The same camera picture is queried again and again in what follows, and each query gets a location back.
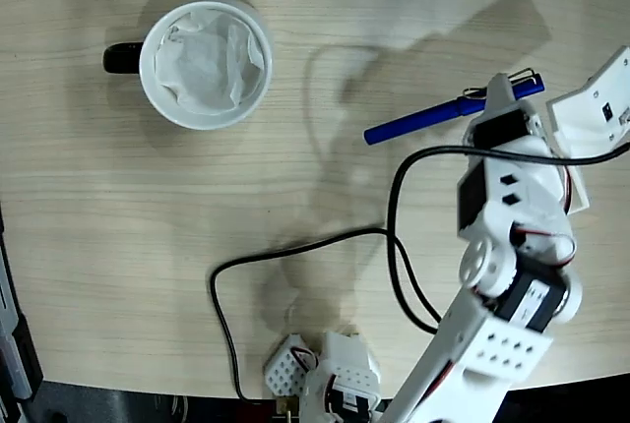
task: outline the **white tissue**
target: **white tissue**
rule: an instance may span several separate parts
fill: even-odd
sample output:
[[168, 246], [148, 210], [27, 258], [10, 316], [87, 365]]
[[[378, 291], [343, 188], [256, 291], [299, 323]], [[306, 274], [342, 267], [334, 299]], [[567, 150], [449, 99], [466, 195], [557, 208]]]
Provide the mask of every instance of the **white tissue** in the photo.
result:
[[239, 105], [263, 80], [260, 43], [241, 20], [196, 10], [177, 20], [156, 53], [156, 77], [187, 111], [216, 115]]

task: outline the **wood grain surface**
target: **wood grain surface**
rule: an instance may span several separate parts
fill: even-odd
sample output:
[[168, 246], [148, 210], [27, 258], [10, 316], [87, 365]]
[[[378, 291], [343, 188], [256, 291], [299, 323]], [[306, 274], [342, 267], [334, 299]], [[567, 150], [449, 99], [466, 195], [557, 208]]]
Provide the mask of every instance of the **wood grain surface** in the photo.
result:
[[[108, 44], [196, 0], [0, 1], [0, 200], [44, 373], [156, 393], [234, 395], [214, 267], [382, 221], [399, 162], [458, 143], [469, 120], [373, 148], [364, 129], [525, 67], [543, 73], [544, 109], [630, 39], [629, 0], [243, 0], [276, 40], [271, 90], [246, 121], [198, 133], [162, 119], [134, 76], [101, 69]], [[441, 311], [459, 287], [464, 170], [426, 160], [402, 198], [399, 231]], [[527, 386], [630, 371], [630, 157], [585, 174], [584, 304]], [[219, 288], [253, 397], [269, 396], [261, 370], [288, 332], [361, 332], [384, 396], [429, 340], [394, 300], [381, 238], [226, 272]]]

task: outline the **white robotic arm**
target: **white robotic arm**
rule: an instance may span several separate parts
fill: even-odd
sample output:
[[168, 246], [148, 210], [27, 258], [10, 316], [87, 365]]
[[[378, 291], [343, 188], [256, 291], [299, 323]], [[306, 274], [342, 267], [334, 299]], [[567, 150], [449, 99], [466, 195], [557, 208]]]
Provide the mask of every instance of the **white robotic arm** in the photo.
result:
[[[490, 82], [465, 144], [552, 156], [538, 116], [514, 99], [505, 75]], [[548, 324], [570, 320], [582, 298], [570, 272], [570, 182], [556, 166], [471, 157], [458, 186], [459, 234], [470, 243], [462, 289], [379, 421], [489, 422], [528, 377], [552, 342]]]
[[[629, 60], [624, 47], [580, 91], [548, 104], [565, 155], [606, 154], [628, 132]], [[464, 145], [554, 157], [538, 115], [515, 100], [503, 74], [490, 81]], [[469, 242], [462, 287], [385, 412], [376, 411], [378, 366], [358, 336], [327, 332], [310, 369], [295, 356], [306, 345], [290, 336], [266, 368], [268, 386], [276, 395], [298, 394], [305, 423], [491, 422], [553, 342], [549, 324], [568, 322], [580, 307], [567, 215], [588, 205], [576, 167], [471, 155], [458, 184], [459, 236]]]

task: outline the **mug handle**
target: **mug handle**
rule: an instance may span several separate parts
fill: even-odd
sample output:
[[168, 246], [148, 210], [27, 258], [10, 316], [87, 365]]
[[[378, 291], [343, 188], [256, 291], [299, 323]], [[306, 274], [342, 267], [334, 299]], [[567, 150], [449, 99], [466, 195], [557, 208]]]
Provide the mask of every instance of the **mug handle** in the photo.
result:
[[121, 42], [105, 49], [102, 68], [109, 74], [138, 74], [142, 42]]

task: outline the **black wire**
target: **black wire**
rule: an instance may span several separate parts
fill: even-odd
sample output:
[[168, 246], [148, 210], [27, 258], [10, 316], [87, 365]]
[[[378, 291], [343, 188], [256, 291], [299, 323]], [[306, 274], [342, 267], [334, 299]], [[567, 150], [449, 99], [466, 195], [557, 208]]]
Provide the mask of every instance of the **black wire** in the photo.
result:
[[[419, 160], [432, 155], [438, 154], [464, 154], [464, 155], [477, 155], [481, 157], [492, 157], [495, 159], [512, 160], [516, 162], [530, 162], [534, 164], [547, 164], [547, 165], [593, 165], [607, 162], [609, 160], [620, 157], [622, 154], [630, 150], [630, 143], [625, 143], [618, 148], [602, 155], [596, 155], [594, 157], [582, 157], [582, 158], [564, 158], [564, 157], [545, 157], [541, 155], [529, 155], [520, 154], [517, 152], [485, 150], [482, 148], [474, 148], [471, 146], [436, 146], [432, 148], [426, 148], [424, 150], [417, 151], [409, 155], [399, 166], [394, 175], [392, 182], [392, 188], [390, 190], [390, 198], [387, 206], [387, 265], [390, 271], [390, 278], [392, 286], [394, 288], [394, 294], [397, 298], [403, 297], [403, 290], [401, 289], [400, 281], [398, 278], [398, 270], [396, 267], [396, 244], [392, 240], [396, 237], [396, 213], [398, 211], [398, 201], [401, 196], [401, 189], [403, 187], [403, 181], [410, 168]], [[418, 323], [413, 319], [413, 313], [409, 308], [409, 305], [405, 300], [399, 299], [399, 304], [409, 319], [422, 329], [423, 324]]]
[[348, 231], [346, 233], [334, 236], [332, 238], [328, 238], [322, 241], [317, 241], [315, 243], [311, 243], [308, 245], [297, 246], [294, 248], [289, 248], [286, 250], [275, 251], [275, 252], [267, 252], [262, 254], [255, 254], [252, 256], [247, 256], [245, 258], [235, 259], [233, 261], [229, 261], [218, 268], [216, 268], [210, 276], [210, 295], [212, 297], [213, 305], [215, 306], [215, 310], [217, 312], [217, 316], [219, 317], [220, 326], [223, 330], [223, 334], [225, 337], [225, 341], [227, 343], [229, 358], [231, 362], [232, 369], [232, 379], [234, 382], [234, 388], [236, 390], [236, 394], [238, 397], [249, 403], [253, 403], [250, 399], [248, 399], [242, 391], [240, 386], [240, 374], [238, 370], [238, 356], [236, 354], [236, 348], [234, 346], [234, 341], [229, 332], [229, 326], [227, 325], [227, 321], [225, 319], [225, 315], [223, 314], [221, 303], [219, 301], [219, 296], [217, 293], [217, 278], [219, 274], [225, 270], [230, 268], [250, 264], [260, 261], [269, 261], [273, 259], [285, 258], [287, 256], [293, 256], [296, 254], [307, 253], [309, 251], [313, 251], [315, 249], [323, 248], [326, 246], [330, 246], [335, 243], [339, 243], [342, 241], [346, 241], [347, 239], [356, 238], [358, 236], [365, 236], [368, 234], [382, 234], [387, 239], [387, 262], [388, 269], [390, 273], [390, 280], [392, 282], [392, 288], [394, 289], [394, 294], [396, 299], [399, 302], [403, 312], [407, 315], [407, 317], [411, 320], [412, 323], [417, 325], [421, 330], [426, 332], [431, 332], [435, 334], [437, 330], [430, 325], [427, 325], [420, 318], [418, 318], [413, 310], [410, 308], [407, 300], [405, 298], [405, 294], [401, 288], [400, 278], [398, 276], [397, 262], [396, 262], [396, 248], [399, 248], [401, 251], [401, 256], [403, 257], [403, 262], [405, 263], [405, 268], [409, 274], [409, 279], [411, 281], [411, 285], [416, 292], [418, 299], [425, 306], [429, 314], [436, 320], [440, 321], [440, 316], [435, 311], [435, 309], [428, 302], [422, 290], [415, 279], [415, 275], [413, 273], [413, 269], [410, 264], [410, 259], [405, 251], [405, 248], [401, 242], [401, 240], [396, 236], [396, 213], [398, 209], [398, 201], [400, 199], [401, 189], [403, 187], [403, 181], [405, 180], [405, 176], [409, 169], [419, 160], [424, 159], [426, 157], [430, 157], [437, 154], [464, 154], [464, 155], [476, 155], [481, 157], [491, 157], [496, 159], [504, 159], [504, 160], [512, 160], [515, 162], [530, 162], [537, 164], [548, 164], [548, 165], [593, 165], [599, 164], [602, 162], [607, 162], [609, 160], [615, 159], [622, 154], [628, 152], [630, 150], [630, 143], [626, 143], [616, 148], [615, 150], [602, 155], [597, 155], [593, 157], [582, 157], [582, 158], [562, 158], [562, 157], [545, 157], [539, 155], [529, 155], [529, 154], [520, 154], [516, 152], [507, 152], [507, 151], [495, 151], [495, 150], [485, 150], [481, 148], [473, 148], [468, 146], [437, 146], [433, 148], [426, 148], [424, 150], [417, 151], [410, 156], [408, 156], [403, 163], [399, 166], [396, 171], [396, 175], [394, 176], [394, 181], [392, 182], [392, 188], [390, 191], [390, 197], [387, 208], [387, 229], [379, 228], [376, 226], [367, 227], [362, 229], [357, 229], [354, 231]]
[[[232, 338], [231, 332], [229, 331], [229, 326], [227, 325], [227, 320], [225, 319], [225, 314], [223, 313], [223, 310], [221, 308], [221, 303], [219, 301], [219, 295], [217, 293], [217, 278], [219, 276], [219, 274], [223, 271], [226, 271], [228, 269], [234, 268], [236, 266], [241, 266], [241, 265], [245, 265], [245, 264], [251, 264], [251, 263], [258, 263], [258, 262], [262, 262], [262, 261], [270, 261], [270, 260], [274, 260], [274, 259], [280, 259], [280, 258], [285, 258], [287, 256], [294, 256], [297, 254], [302, 254], [302, 253], [308, 253], [309, 251], [314, 251], [316, 249], [320, 249], [320, 248], [324, 248], [326, 246], [331, 246], [333, 244], [336, 243], [340, 243], [342, 241], [346, 241], [348, 239], [352, 239], [352, 238], [356, 238], [359, 236], [365, 236], [368, 234], [381, 234], [383, 236], [386, 236], [389, 238], [389, 233], [386, 229], [377, 227], [377, 226], [369, 226], [366, 228], [361, 228], [361, 229], [355, 229], [352, 231], [348, 231], [342, 234], [338, 234], [336, 236], [333, 236], [331, 238], [328, 239], [324, 239], [321, 241], [316, 241], [314, 243], [310, 243], [310, 244], [306, 244], [306, 245], [302, 245], [302, 246], [296, 246], [293, 248], [288, 248], [288, 249], [284, 249], [284, 250], [279, 250], [279, 251], [270, 251], [267, 253], [261, 253], [261, 254], [254, 254], [251, 256], [247, 256], [244, 258], [239, 258], [239, 259], [235, 259], [232, 261], [229, 261], [221, 266], [219, 266], [218, 268], [216, 268], [213, 273], [210, 275], [210, 279], [209, 279], [209, 285], [210, 285], [210, 296], [212, 298], [213, 301], [213, 305], [215, 307], [215, 311], [217, 312], [217, 316], [219, 317], [219, 322], [220, 322], [220, 327], [223, 330], [223, 335], [225, 337], [225, 342], [227, 344], [227, 350], [229, 353], [229, 360], [231, 363], [231, 369], [232, 369], [232, 379], [234, 382], [234, 389], [236, 390], [236, 394], [238, 395], [238, 397], [243, 400], [244, 402], [247, 403], [255, 403], [254, 401], [250, 400], [249, 398], [247, 398], [244, 393], [243, 390], [241, 388], [240, 385], [240, 373], [238, 370], [238, 355], [236, 353], [236, 348], [234, 346], [234, 340]], [[420, 300], [420, 302], [427, 307], [427, 309], [429, 310], [429, 313], [431, 313], [432, 316], [437, 316], [439, 319], [439, 314], [435, 311], [435, 309], [431, 306], [431, 304], [428, 302], [428, 300], [426, 299], [426, 297], [424, 296], [424, 294], [422, 293], [422, 290], [420, 289], [417, 280], [415, 278], [415, 275], [413, 273], [413, 268], [411, 266], [411, 262], [410, 262], [410, 258], [409, 255], [407, 254], [407, 251], [405, 251], [405, 247], [403, 246], [403, 243], [401, 242], [401, 240], [399, 238], [392, 238], [392, 244], [395, 247], [398, 247], [399, 250], [401, 251], [401, 256], [403, 257], [403, 262], [405, 263], [405, 268], [409, 274], [409, 279], [411, 280], [411, 285], [413, 286], [413, 289], [415, 290], [416, 294], [418, 295], [418, 299]], [[398, 279], [398, 271], [396, 271], [396, 281], [397, 281], [397, 286], [400, 287], [399, 284], [399, 279]], [[433, 327], [431, 327], [430, 325], [427, 325], [425, 322], [423, 322], [420, 318], [418, 318], [415, 313], [411, 310], [409, 304], [407, 303], [407, 300], [405, 298], [404, 295], [397, 295], [396, 297], [399, 300], [399, 304], [401, 305], [401, 308], [403, 308], [403, 310], [406, 312], [408, 318], [415, 324], [417, 324], [422, 330], [426, 331], [426, 332], [431, 332], [432, 334], [436, 334], [437, 330]]]

